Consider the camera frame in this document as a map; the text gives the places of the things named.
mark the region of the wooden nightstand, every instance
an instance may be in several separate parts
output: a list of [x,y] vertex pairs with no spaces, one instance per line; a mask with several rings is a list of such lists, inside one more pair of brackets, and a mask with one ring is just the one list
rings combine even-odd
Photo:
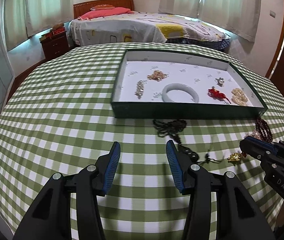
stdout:
[[45,58],[47,60],[55,59],[69,52],[69,44],[66,38],[66,32],[57,34],[51,39],[47,38],[41,41]]

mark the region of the light switch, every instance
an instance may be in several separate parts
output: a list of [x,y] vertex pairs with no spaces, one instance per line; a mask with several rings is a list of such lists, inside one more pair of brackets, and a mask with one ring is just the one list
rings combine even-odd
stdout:
[[275,12],[270,11],[270,15],[271,15],[273,18],[275,18]]

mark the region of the green checkered tablecloth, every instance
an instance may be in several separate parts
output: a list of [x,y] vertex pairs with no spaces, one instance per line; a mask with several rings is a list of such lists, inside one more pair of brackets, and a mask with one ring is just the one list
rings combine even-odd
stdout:
[[[263,118],[274,141],[284,140],[284,98],[266,78],[233,57],[195,45],[116,43],[81,47],[41,65],[23,82],[0,116],[0,214],[15,231],[52,174],[79,172],[121,144],[121,159],[109,194],[98,198],[106,239],[180,239],[189,196],[175,189],[165,154],[151,120],[117,120],[111,92],[126,49],[167,49],[228,60],[252,83],[268,106]],[[187,120],[182,142],[220,164],[209,171],[233,171],[249,190],[271,226],[282,199],[263,181],[259,161],[239,165],[226,158],[254,129],[253,121]],[[216,202],[212,194],[210,238],[215,239]],[[72,237],[78,239],[75,197]]]

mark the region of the white jade bangle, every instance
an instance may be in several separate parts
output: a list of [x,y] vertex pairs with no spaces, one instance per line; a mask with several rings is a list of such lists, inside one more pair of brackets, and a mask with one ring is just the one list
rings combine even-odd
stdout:
[[190,94],[193,97],[195,103],[199,102],[199,95],[194,91],[194,89],[192,89],[191,87],[189,87],[187,85],[180,84],[180,83],[173,83],[173,84],[169,84],[169,85],[164,87],[164,89],[162,91],[163,102],[168,102],[168,103],[174,102],[173,100],[171,100],[168,97],[168,92],[172,91],[172,90],[184,91],[184,92]]

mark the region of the door frame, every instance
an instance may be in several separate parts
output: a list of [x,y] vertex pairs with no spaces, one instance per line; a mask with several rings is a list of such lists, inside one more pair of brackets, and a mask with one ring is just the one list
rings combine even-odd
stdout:
[[266,78],[270,78],[272,70],[275,68],[275,65],[276,65],[276,62],[278,60],[278,56],[280,54],[283,42],[284,42],[284,15],[283,15],[283,24],[282,24],[282,30],[281,30],[281,34],[280,34],[279,43],[278,43],[278,46],[276,48],[276,51],[275,51],[273,60],[271,62],[271,65],[270,65],[268,71],[266,72],[266,75],[265,75]]

